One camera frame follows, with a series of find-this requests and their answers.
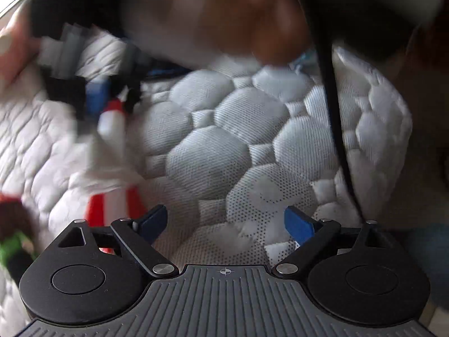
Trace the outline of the red white foam rocket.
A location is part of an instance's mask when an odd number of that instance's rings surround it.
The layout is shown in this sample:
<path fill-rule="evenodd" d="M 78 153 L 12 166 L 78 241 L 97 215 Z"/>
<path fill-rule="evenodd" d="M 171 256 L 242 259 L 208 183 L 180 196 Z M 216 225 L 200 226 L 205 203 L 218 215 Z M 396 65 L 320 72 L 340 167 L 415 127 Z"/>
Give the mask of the red white foam rocket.
<path fill-rule="evenodd" d="M 92 194 L 84 219 L 91 227 L 146 213 L 137 187 L 139 176 L 127 163 L 125 134 L 123 102 L 112 99 L 100 113 L 89 153 L 87 180 Z"/>

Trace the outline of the blue cotton pads packet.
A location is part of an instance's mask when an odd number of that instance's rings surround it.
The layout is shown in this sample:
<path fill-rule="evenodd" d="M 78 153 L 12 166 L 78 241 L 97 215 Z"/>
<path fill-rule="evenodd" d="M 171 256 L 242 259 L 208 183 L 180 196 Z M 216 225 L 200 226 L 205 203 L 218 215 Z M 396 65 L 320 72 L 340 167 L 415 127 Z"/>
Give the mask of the blue cotton pads packet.
<path fill-rule="evenodd" d="M 306 68 L 314 67 L 317 64 L 317 53 L 315 49 L 308 49 L 302 53 L 297 59 L 289 63 L 288 66 L 292 70 L 303 70 Z"/>

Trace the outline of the white paper towel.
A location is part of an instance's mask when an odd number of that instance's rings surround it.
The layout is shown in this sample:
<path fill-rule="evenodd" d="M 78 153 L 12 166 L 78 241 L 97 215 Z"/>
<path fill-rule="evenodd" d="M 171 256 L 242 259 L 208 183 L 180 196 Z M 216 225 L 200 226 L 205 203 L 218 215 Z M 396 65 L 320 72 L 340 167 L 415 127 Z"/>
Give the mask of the white paper towel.
<path fill-rule="evenodd" d="M 122 158 L 112 145 L 97 135 L 75 144 L 68 157 L 68 188 L 89 195 L 137 185 L 142 177 Z"/>

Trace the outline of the pink plush toy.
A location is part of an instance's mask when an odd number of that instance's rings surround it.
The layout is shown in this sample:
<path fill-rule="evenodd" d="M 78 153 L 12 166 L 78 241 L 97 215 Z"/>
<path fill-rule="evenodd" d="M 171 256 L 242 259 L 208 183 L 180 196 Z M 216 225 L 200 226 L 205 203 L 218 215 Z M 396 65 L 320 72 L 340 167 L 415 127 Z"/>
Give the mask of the pink plush toy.
<path fill-rule="evenodd" d="M 32 37 L 29 9 L 23 5 L 1 30 L 1 91 L 15 80 L 39 50 L 40 39 Z"/>

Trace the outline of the grey quilted mattress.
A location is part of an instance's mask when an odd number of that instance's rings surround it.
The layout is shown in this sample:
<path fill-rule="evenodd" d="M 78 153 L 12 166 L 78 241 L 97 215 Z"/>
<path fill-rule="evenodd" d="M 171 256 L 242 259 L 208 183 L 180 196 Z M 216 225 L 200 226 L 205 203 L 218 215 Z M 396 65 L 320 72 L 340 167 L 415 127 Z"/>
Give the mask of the grey quilted mattress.
<path fill-rule="evenodd" d="M 295 247 L 283 221 L 290 205 L 359 225 L 318 77 L 223 58 L 148 81 L 125 139 L 144 204 L 168 208 L 156 249 L 178 266 L 276 264 Z M 66 169 L 83 141 L 34 70 L 1 96 L 1 191 L 22 198 L 39 247 L 84 215 L 90 195 L 68 188 Z"/>

